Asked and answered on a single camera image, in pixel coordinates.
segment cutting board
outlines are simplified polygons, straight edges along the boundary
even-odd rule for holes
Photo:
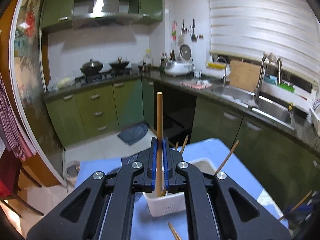
[[[230,85],[254,92],[259,80],[260,66],[231,60],[230,70]]]

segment stainless steel sink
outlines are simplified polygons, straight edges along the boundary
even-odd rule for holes
[[[252,100],[254,96],[254,93],[232,86],[216,87],[212,89],[212,92],[245,107],[248,107],[246,102]]]
[[[253,107],[253,112],[264,115],[294,130],[293,116],[290,116],[287,108],[261,96],[258,98],[257,103],[258,107]]]
[[[287,108],[267,98],[259,96],[258,100],[256,101],[258,107],[251,108],[248,106],[248,102],[253,100],[254,93],[252,92],[232,86],[216,87],[212,89],[212,92],[241,106],[247,107],[257,114],[279,122],[291,130],[295,130],[293,114],[290,115]]]

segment blue table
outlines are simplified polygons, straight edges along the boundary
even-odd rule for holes
[[[208,158],[217,168],[229,153],[229,148],[219,139],[207,139],[201,142],[189,144],[183,152],[183,159],[186,162],[199,158]],[[103,171],[105,174],[121,166],[121,158],[108,160],[96,160],[81,162],[80,172],[77,178],[76,187],[84,182],[95,171]],[[262,200],[260,203],[275,217],[280,218],[272,199],[262,198],[266,191],[241,161],[232,155],[222,168],[228,176],[238,183],[254,199]],[[188,239],[187,217],[185,211],[170,214],[162,217],[152,217],[148,208],[147,201],[141,197],[134,205],[132,219],[132,240],[159,240],[173,239],[172,233],[167,225],[171,222],[183,240]],[[284,219],[281,223],[288,228],[288,222]]]

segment tiled floor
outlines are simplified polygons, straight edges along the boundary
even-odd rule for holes
[[[137,143],[128,146],[116,134],[106,134],[84,143],[66,148],[65,163],[70,161],[89,161],[125,157],[145,150],[151,145],[151,138],[155,136],[148,130],[145,137]]]
[[[151,138],[153,136],[155,135],[148,130],[146,136],[132,146],[128,146],[121,141],[117,137],[117,134],[106,134],[104,136],[99,136],[97,138],[85,141],[84,143],[73,145],[72,147],[67,148],[65,153],[65,163],[73,160],[89,161],[130,156],[149,148],[151,144]],[[28,167],[26,167],[26,170],[32,177],[38,180],[33,172],[28,169]],[[26,177],[24,177],[22,173],[20,175],[19,186],[22,188],[22,191],[19,193],[19,195],[31,206],[43,212],[44,215],[49,213],[73,191],[72,187],[68,186],[66,189],[61,185],[38,188]],[[42,218],[42,216],[39,216],[31,210],[25,208],[17,200],[9,200],[9,204],[21,214],[21,233],[24,237],[26,237],[30,228],[35,225]],[[10,210],[7,210],[3,205],[1,205],[1,207],[5,210],[5,212],[7,212],[9,217],[12,217],[12,220],[16,221],[19,231],[19,217]]]

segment chair leg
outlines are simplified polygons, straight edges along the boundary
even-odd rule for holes
[[[22,216],[12,207],[10,206],[6,201],[4,200],[0,200],[7,208],[9,208],[12,212],[16,213],[20,218],[22,218]]]
[[[22,198],[20,198],[18,195],[16,195],[16,198],[18,201],[21,202],[21,204],[23,204],[24,206],[26,206],[28,209],[32,210],[33,212],[35,212],[36,214],[43,216],[44,214],[42,212],[40,212],[39,210],[35,209],[34,207],[30,206],[27,202],[25,202]]]
[[[37,187],[42,187],[41,184],[39,184],[33,177],[31,177],[23,167],[21,167],[21,171],[28,179],[33,182],[33,184],[35,184]]]

